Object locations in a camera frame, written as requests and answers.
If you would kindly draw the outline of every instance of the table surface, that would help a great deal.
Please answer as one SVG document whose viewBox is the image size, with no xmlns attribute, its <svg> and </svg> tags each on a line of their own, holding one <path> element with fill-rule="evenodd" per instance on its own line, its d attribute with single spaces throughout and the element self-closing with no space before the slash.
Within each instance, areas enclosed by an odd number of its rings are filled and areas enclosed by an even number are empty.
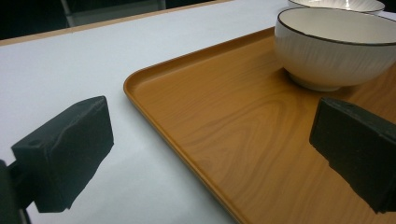
<svg viewBox="0 0 396 224">
<path fill-rule="evenodd" d="M 0 41 L 0 159 L 75 102 L 107 98 L 115 146 L 70 210 L 33 223 L 233 223 L 125 96 L 145 67 L 272 27 L 286 0 L 233 0 Z M 396 14 L 381 16 L 396 20 Z"/>
</svg>

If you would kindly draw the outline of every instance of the bowl rim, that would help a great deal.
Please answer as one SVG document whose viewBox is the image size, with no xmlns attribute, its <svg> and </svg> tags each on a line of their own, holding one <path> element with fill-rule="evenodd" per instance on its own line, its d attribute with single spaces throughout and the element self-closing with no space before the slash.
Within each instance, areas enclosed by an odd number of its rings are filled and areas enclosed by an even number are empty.
<svg viewBox="0 0 396 224">
<path fill-rule="evenodd" d="M 373 14 L 360 13 L 360 12 L 358 12 L 358 11 L 350 11 L 350 10 L 340 9 L 340 8 L 330 8 L 330 7 L 294 7 L 294 8 L 287 8 L 287 9 L 282 10 L 281 12 L 279 12 L 279 14 L 277 15 L 276 20 L 277 20 L 280 24 L 282 24 L 283 26 L 285 26 L 287 29 L 291 30 L 291 31 L 294 32 L 294 33 L 297 33 L 297 34 L 299 34 L 299 35 L 304 35 L 304 36 L 307 36 L 307 37 L 310 37 L 310 38 L 314 38 L 314 39 L 323 40 L 323 41 L 326 41 L 326 42 L 332 42 L 332 43 L 344 44 L 344 45 L 368 46 L 368 47 L 370 47 L 370 46 L 371 46 L 371 47 L 378 47 L 378 46 L 396 46 L 396 40 L 395 40 L 394 42 L 388 42 L 388 43 L 359 43 L 359 42 L 350 42 L 350 41 L 343 41 L 343 40 L 334 40 L 334 39 L 330 39 L 330 38 L 326 38 L 326 37 L 320 37 L 320 36 L 317 36 L 317 35 L 308 35 L 308 34 L 302 32 L 302 31 L 296 30 L 296 29 L 294 29 L 294 28 L 288 26 L 285 22 L 283 22 L 283 21 L 280 19 L 280 16 L 281 16 L 284 12 L 289 11 L 289 10 L 331 10 L 331 11 L 338 10 L 338 11 L 345 11 L 345 12 L 347 12 L 347 13 L 358 13 L 358 14 L 360 14 L 360 15 L 362 15 L 362 16 L 378 17 L 378 18 L 380 18 L 381 20 L 388 20 L 388 21 L 392 21 L 392 22 L 395 22 L 395 23 L 396 23 L 396 21 L 391 20 L 391 19 L 389 19 L 389 18 L 381 17 L 381 16 L 373 15 Z"/>
<path fill-rule="evenodd" d="M 308 6 L 308 5 L 301 4 L 301 3 L 296 3 L 296 2 L 294 2 L 294 0 L 288 0 L 288 1 L 289 1 L 289 2 L 292 2 L 293 4 L 302 6 L 302 7 L 311 7 L 311 6 Z M 380 12 L 380 11 L 383 11 L 383 10 L 385 9 L 385 4 L 383 4 L 382 2 L 376 1 L 376 0 L 373 0 L 373 2 L 377 2 L 377 3 L 379 3 L 380 5 L 382 5 L 381 8 L 380 8 L 380 9 L 376 9 L 376 10 L 367 10 L 367 11 L 358 11 L 358 10 L 352 10 L 352 9 L 350 9 L 350 10 L 348 10 L 348 11 L 356 11 L 356 12 L 362 12 L 362 13 L 371 13 L 371 12 Z M 314 8 L 334 8 L 334 9 L 342 9 L 342 8 L 337 8 L 337 7 L 314 7 Z"/>
</svg>

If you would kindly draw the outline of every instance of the ribbed bowl exterior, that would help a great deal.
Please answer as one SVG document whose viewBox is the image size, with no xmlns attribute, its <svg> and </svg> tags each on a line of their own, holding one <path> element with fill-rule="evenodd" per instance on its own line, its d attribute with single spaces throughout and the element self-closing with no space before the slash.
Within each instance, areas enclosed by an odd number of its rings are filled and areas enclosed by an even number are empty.
<svg viewBox="0 0 396 224">
<path fill-rule="evenodd" d="M 290 7 L 328 7 L 378 14 L 385 5 L 376 0 L 289 0 Z"/>
<path fill-rule="evenodd" d="M 396 45 L 354 45 L 292 31 L 277 21 L 277 58 L 291 77 L 318 91 L 364 83 L 396 62 Z"/>
</svg>

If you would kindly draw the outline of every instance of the ceramic bowl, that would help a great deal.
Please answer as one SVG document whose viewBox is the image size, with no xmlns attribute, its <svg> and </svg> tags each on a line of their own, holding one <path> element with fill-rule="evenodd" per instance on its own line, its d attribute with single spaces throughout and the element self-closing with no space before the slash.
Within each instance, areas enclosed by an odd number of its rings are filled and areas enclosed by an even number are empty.
<svg viewBox="0 0 396 224">
<path fill-rule="evenodd" d="M 290 7 L 330 7 L 378 14 L 385 5 L 375 0 L 289 0 Z"/>
<path fill-rule="evenodd" d="M 378 77 L 396 62 L 396 21 L 331 8 L 279 13 L 276 56 L 300 85 L 335 91 Z"/>
</svg>

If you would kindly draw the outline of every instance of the orange tray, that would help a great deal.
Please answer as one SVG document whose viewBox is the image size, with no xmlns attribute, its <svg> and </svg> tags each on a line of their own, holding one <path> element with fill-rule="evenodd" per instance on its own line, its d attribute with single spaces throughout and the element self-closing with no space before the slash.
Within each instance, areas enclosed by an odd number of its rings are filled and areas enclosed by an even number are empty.
<svg viewBox="0 0 396 224">
<path fill-rule="evenodd" d="M 396 122 L 395 73 L 301 88 L 276 59 L 271 28 L 140 70 L 124 90 L 239 222 L 384 224 L 396 213 L 376 215 L 308 137 L 322 96 Z"/>
</svg>

